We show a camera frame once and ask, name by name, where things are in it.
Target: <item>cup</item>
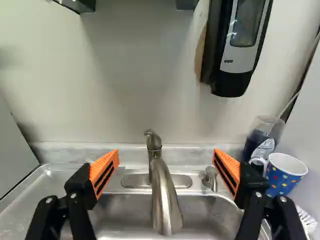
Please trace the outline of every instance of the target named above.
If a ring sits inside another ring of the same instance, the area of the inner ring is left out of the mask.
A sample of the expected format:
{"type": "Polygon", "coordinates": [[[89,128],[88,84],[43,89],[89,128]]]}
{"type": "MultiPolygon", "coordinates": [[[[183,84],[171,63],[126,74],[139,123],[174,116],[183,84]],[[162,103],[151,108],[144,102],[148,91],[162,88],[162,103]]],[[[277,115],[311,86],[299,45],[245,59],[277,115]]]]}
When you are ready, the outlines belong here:
{"type": "Polygon", "coordinates": [[[287,195],[308,173],[308,168],[302,161],[284,153],[271,153],[267,160],[262,157],[253,158],[249,164],[254,162],[263,164],[264,177],[270,184],[265,192],[269,197],[287,195]]]}

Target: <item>faucet spout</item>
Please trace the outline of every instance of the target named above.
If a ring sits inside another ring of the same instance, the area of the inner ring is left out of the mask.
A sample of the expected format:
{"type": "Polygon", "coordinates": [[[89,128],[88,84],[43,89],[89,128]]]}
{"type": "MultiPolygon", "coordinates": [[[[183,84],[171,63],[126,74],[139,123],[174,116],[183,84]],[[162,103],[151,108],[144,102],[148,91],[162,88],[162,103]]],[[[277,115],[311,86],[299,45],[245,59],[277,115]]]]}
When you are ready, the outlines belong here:
{"type": "Polygon", "coordinates": [[[183,225],[175,185],[161,157],[151,160],[151,168],[153,228],[163,236],[171,236],[183,225]]]}

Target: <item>faucet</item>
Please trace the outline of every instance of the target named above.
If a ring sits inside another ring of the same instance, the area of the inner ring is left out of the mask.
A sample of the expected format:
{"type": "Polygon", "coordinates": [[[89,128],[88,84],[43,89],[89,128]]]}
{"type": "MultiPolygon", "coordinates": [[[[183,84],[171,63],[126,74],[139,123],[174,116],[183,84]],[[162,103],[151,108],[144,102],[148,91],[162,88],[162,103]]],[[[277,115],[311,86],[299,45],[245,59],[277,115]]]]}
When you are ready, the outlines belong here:
{"type": "Polygon", "coordinates": [[[152,185],[153,228],[171,236],[182,228],[183,219],[177,192],[168,166],[162,158],[162,140],[152,130],[144,132],[149,157],[149,183],[152,185]]]}

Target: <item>wall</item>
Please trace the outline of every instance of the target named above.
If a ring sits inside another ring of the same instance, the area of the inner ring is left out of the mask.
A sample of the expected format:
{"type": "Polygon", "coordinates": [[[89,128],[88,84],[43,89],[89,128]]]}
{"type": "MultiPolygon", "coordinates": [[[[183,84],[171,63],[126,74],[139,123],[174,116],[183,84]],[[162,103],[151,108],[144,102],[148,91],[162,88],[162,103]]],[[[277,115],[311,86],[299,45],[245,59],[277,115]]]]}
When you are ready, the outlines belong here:
{"type": "MultiPolygon", "coordinates": [[[[277,152],[290,154],[302,160],[308,174],[292,190],[290,197],[320,221],[320,44],[313,57],[305,82],[284,129],[277,152]]],[[[320,239],[320,227],[314,239],[320,239]]]]}
{"type": "Polygon", "coordinates": [[[197,83],[195,55],[209,0],[98,0],[79,17],[47,0],[0,8],[0,88],[28,139],[45,142],[242,142],[256,115],[291,97],[319,25],[318,0],[274,0],[244,96],[197,83]]]}

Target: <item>sink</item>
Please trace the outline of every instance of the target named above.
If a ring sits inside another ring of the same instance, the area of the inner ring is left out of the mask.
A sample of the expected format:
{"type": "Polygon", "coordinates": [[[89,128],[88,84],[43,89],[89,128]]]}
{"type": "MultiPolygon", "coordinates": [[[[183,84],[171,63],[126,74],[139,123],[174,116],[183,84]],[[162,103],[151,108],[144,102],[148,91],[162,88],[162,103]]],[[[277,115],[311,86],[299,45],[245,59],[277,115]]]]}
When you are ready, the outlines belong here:
{"type": "MultiPolygon", "coordinates": [[[[43,165],[3,198],[0,201],[1,240],[24,239],[39,200],[49,195],[64,196],[64,183],[78,168],[79,165],[43,165]]],[[[148,166],[139,170],[118,167],[94,209],[88,211],[97,240],[234,240],[243,211],[237,208],[222,180],[218,179],[217,192],[212,192],[202,184],[204,168],[203,172],[179,169],[181,167],[171,168],[170,172],[192,180],[190,187],[176,190],[183,217],[181,231],[171,237],[156,233],[151,218],[152,190],[122,187],[124,176],[145,174],[148,166]]],[[[270,239],[269,234],[263,226],[259,240],[270,239]]],[[[73,239],[68,221],[60,239],[73,239]]]]}
{"type": "MultiPolygon", "coordinates": [[[[115,174],[94,209],[89,211],[97,240],[163,240],[164,237],[156,233],[152,224],[151,190],[122,187],[120,180],[127,175],[127,171],[115,174]]],[[[177,189],[183,217],[182,230],[166,239],[234,240],[243,211],[228,197],[226,191],[219,194],[206,187],[205,190],[196,190],[199,188],[197,184],[201,182],[199,172],[189,173],[189,176],[192,178],[192,186],[177,189]]],[[[71,230],[67,223],[61,239],[68,240],[70,236],[71,230]]],[[[268,238],[261,233],[259,240],[264,239],[268,238]]]]}

